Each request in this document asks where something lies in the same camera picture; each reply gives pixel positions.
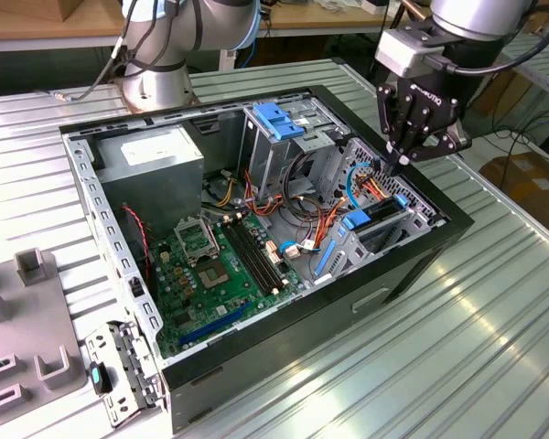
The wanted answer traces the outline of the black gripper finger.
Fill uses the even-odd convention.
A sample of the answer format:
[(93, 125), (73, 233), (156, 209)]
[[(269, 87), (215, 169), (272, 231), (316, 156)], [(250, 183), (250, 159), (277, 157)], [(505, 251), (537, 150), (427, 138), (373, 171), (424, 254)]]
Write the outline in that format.
[(414, 112), (400, 145), (400, 164), (423, 162), (469, 149), (472, 140), (456, 115), (423, 108)]
[(393, 84), (377, 87), (381, 131), (388, 136), (383, 173), (399, 175), (403, 166), (418, 157), (419, 120), (415, 116), (419, 93), (415, 84), (398, 89)]

